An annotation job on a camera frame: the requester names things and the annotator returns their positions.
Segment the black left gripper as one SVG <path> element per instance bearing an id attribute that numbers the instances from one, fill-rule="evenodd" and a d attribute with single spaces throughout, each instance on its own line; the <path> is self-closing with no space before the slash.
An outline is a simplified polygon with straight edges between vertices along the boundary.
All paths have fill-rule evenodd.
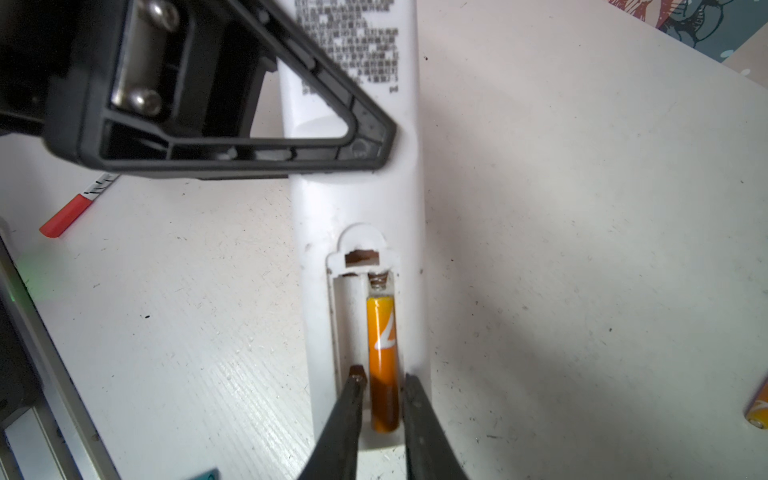
<path id="1" fill-rule="evenodd" d="M 50 79 L 69 66 L 76 1 L 1 3 L 1 133 L 39 135 Z"/>

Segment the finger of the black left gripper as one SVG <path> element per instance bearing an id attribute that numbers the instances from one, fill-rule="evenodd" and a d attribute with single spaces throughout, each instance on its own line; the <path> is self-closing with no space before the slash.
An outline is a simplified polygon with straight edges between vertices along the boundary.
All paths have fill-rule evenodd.
<path id="1" fill-rule="evenodd" d="M 340 117 L 331 138 L 254 138 L 264 77 L 288 67 Z M 52 78 L 44 142 L 84 167 L 260 179 L 382 168 L 395 122 L 273 1 L 87 1 Z"/>

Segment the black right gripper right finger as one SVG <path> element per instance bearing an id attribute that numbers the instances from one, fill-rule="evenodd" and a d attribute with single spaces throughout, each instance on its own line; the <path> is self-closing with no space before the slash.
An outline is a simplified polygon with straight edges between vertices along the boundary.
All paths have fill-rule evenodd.
<path id="1" fill-rule="evenodd" d="M 403 396 L 407 478 L 467 480 L 418 377 L 406 375 Z"/>

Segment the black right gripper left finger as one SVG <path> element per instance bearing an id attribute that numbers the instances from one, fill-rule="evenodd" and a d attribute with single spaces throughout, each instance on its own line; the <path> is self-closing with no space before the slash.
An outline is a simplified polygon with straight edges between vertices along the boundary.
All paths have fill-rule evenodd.
<path id="1" fill-rule="evenodd" d="M 367 376 L 361 365 L 350 368 L 316 446 L 298 479 L 356 478 Z"/>

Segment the orange battery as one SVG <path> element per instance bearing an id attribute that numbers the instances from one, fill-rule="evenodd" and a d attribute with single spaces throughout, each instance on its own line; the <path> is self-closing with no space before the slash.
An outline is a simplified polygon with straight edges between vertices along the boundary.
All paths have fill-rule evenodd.
<path id="1" fill-rule="evenodd" d="M 768 382 L 765 381 L 758 389 L 751 404 L 745 412 L 746 421 L 760 430 L 768 428 Z"/>
<path id="2" fill-rule="evenodd" d="M 371 424 L 378 433 L 394 432 L 400 422 L 398 345 L 392 295 L 366 300 Z"/>

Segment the white remote control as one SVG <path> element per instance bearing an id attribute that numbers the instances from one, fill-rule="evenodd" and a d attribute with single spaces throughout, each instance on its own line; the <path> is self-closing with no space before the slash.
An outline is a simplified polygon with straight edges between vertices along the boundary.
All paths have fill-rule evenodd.
<path id="1" fill-rule="evenodd" d="M 397 124 L 375 171 L 294 175 L 314 429 L 321 432 L 354 365 L 392 351 L 399 377 L 430 382 L 426 223 L 412 1 L 286 1 L 284 10 Z"/>

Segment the teal capped marker pen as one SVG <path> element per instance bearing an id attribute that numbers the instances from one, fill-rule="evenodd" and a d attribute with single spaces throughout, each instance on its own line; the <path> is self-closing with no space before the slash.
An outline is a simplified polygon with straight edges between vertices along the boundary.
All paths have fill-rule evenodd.
<path id="1" fill-rule="evenodd" d="M 208 470 L 192 478 L 192 480 L 219 480 L 220 474 L 216 468 Z"/>

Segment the red marker left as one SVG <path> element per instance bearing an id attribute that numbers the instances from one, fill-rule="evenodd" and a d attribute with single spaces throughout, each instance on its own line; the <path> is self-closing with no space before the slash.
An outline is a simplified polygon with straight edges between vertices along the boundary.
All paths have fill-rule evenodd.
<path id="1" fill-rule="evenodd" d="M 45 222 L 39 232 L 47 238 L 60 237 L 119 177 L 114 173 L 101 174 Z"/>

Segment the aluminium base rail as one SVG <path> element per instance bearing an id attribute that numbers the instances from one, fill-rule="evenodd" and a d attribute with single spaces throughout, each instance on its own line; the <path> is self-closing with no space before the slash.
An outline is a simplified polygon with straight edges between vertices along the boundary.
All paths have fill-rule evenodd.
<path id="1" fill-rule="evenodd" d="M 5 245 L 1 246 L 1 477 L 120 477 Z"/>

